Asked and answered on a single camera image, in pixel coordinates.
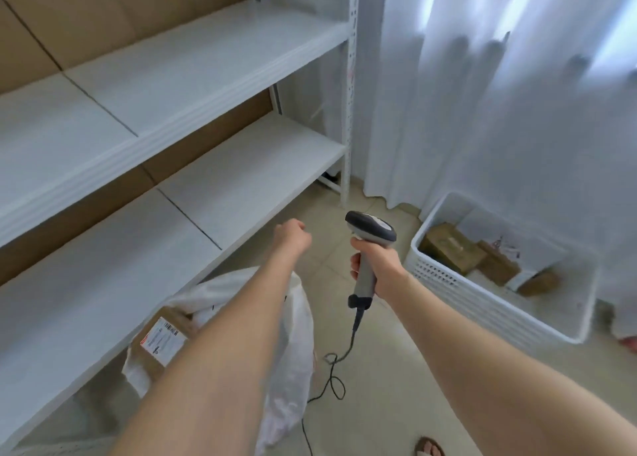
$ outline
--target person's right arm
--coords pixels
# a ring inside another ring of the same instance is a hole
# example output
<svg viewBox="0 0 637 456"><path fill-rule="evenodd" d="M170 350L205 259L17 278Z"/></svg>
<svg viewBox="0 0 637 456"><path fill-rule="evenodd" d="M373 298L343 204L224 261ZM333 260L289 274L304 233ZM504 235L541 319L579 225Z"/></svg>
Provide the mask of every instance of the person's right arm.
<svg viewBox="0 0 637 456"><path fill-rule="evenodd" d="M485 456L637 455L637 428L559 372L447 306L402 267L395 250L352 239ZM352 257L356 278L360 255Z"/></svg>

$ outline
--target shelf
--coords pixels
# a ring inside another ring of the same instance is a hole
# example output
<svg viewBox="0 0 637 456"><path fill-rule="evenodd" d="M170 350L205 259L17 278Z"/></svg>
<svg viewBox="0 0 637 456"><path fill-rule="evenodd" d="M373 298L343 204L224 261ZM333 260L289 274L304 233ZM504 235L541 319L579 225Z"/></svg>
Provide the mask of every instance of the shelf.
<svg viewBox="0 0 637 456"><path fill-rule="evenodd" d="M91 167L137 139L62 74L0 96L0 119L0 246L122 174Z"/></svg>
<svg viewBox="0 0 637 456"><path fill-rule="evenodd" d="M270 113L188 164L159 189L227 253L344 152L345 146Z"/></svg>
<svg viewBox="0 0 637 456"><path fill-rule="evenodd" d="M74 394L219 249L153 189L0 287L0 452Z"/></svg>
<svg viewBox="0 0 637 456"><path fill-rule="evenodd" d="M64 74L105 109L62 74L1 96L0 246L348 34L346 23L245 1Z"/></svg>

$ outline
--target brown package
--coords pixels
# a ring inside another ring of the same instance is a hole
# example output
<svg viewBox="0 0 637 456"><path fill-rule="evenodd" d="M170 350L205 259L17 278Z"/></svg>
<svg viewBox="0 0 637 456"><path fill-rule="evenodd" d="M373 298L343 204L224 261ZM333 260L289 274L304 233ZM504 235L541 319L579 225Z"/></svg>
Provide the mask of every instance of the brown package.
<svg viewBox="0 0 637 456"><path fill-rule="evenodd" d="M192 322L184 314L172 307L162 307L132 340L132 356L138 358L150 380L155 382L194 335Z"/></svg>
<svg viewBox="0 0 637 456"><path fill-rule="evenodd" d="M550 292L559 287L560 279L557 273L551 268L545 268L537 273L533 278L520 285L518 293L524 297L532 297L533 295L541 295Z"/></svg>
<svg viewBox="0 0 637 456"><path fill-rule="evenodd" d="M509 280L521 272L517 263L506 258L486 241L481 239L478 246L487 254L487 257L478 265L478 270L498 287L504 287Z"/></svg>
<svg viewBox="0 0 637 456"><path fill-rule="evenodd" d="M451 223L430 228L418 249L460 275L468 274L487 256Z"/></svg>

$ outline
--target white plastic sack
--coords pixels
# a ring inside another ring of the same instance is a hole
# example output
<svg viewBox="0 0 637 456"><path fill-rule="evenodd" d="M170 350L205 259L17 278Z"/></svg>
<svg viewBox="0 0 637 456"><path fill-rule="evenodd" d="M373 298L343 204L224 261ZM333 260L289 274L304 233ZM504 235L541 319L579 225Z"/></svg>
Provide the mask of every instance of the white plastic sack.
<svg viewBox="0 0 637 456"><path fill-rule="evenodd" d="M200 328L237 294L256 271L257 267L252 267L226 273L190 291L169 297L163 305L193 314L192 321ZM313 371L314 321L301 279L292 273L283 303L275 362L257 438L257 456L300 422L307 405ZM131 357L130 348L122 373L140 397L148 392L150 378L141 364Z"/></svg>

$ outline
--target brown slipper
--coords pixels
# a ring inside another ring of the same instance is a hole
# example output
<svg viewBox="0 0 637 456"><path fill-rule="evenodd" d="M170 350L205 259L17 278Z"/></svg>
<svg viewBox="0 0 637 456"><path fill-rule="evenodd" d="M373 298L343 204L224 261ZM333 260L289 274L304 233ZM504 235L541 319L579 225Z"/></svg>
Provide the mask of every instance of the brown slipper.
<svg viewBox="0 0 637 456"><path fill-rule="evenodd" d="M432 446L438 448L438 451L440 451L440 455L445 456L445 452L442 451L442 447L440 446L440 444L436 443L434 439L431 439L430 437L421 437L418 440L418 442L416 443L416 447L413 449L413 456L418 456L418 453L425 452L425 444L427 443L431 443Z"/></svg>

